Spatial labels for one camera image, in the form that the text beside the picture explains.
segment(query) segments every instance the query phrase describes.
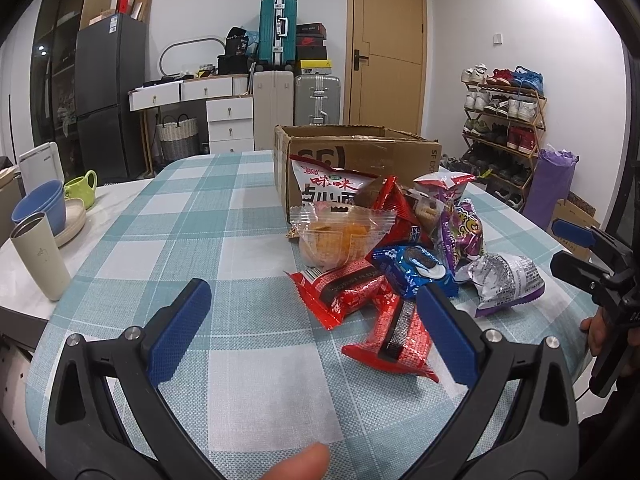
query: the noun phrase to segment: human hand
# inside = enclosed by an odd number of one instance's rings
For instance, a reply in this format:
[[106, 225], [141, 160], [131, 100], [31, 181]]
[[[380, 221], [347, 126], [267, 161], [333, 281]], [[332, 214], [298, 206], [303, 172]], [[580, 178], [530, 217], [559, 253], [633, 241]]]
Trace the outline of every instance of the human hand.
[[[580, 322], [580, 330], [588, 332], [587, 343], [591, 355], [596, 357], [602, 351], [604, 341], [609, 334], [609, 327], [604, 321], [604, 310], [600, 306], [595, 316], [583, 319]], [[626, 377], [640, 368], [640, 327], [629, 330], [626, 341], [630, 346], [636, 347], [631, 354], [629, 361], [625, 364], [620, 372], [621, 377]]]
[[329, 449], [316, 442], [277, 463], [260, 480], [321, 480], [329, 469]]

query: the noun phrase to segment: red sneaker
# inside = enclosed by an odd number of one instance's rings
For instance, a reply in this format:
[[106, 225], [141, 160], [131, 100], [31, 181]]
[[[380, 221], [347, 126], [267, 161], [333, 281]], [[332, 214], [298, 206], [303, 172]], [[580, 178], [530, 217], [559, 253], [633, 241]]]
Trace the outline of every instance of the red sneaker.
[[536, 151], [537, 145], [538, 139], [535, 131], [532, 128], [520, 128], [518, 151], [530, 155]]
[[489, 85], [510, 85], [511, 79], [513, 79], [513, 76], [511, 75], [511, 70], [508, 68], [503, 70], [495, 69], [494, 75], [488, 77], [486, 82]]
[[520, 145], [520, 136], [521, 131], [517, 126], [512, 126], [509, 128], [507, 133], [507, 148], [511, 148], [512, 150], [517, 150]]

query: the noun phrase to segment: teal suitcase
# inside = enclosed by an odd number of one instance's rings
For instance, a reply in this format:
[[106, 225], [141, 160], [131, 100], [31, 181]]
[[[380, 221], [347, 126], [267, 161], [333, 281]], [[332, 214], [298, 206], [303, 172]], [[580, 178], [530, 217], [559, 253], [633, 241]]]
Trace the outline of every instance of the teal suitcase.
[[298, 0], [262, 0], [258, 60], [270, 67], [293, 66], [296, 59]]

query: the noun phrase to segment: blue snack wrapper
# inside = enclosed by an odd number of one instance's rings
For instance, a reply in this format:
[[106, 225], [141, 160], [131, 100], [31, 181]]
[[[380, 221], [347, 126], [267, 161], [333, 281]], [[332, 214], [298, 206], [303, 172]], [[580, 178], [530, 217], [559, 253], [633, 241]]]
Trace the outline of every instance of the blue snack wrapper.
[[380, 247], [373, 250], [370, 260], [406, 300], [415, 298], [418, 288], [427, 283], [438, 285], [448, 298], [458, 295], [458, 284], [450, 270], [420, 245]]

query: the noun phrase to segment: silver suitcase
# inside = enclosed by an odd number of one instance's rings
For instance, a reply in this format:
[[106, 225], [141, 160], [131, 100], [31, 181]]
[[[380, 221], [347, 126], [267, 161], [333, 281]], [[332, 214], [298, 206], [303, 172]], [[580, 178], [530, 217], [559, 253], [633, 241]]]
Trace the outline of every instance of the silver suitcase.
[[277, 125], [293, 126], [293, 74], [254, 73], [254, 145], [256, 150], [273, 149]]
[[340, 79], [321, 74], [297, 76], [293, 124], [340, 124]]

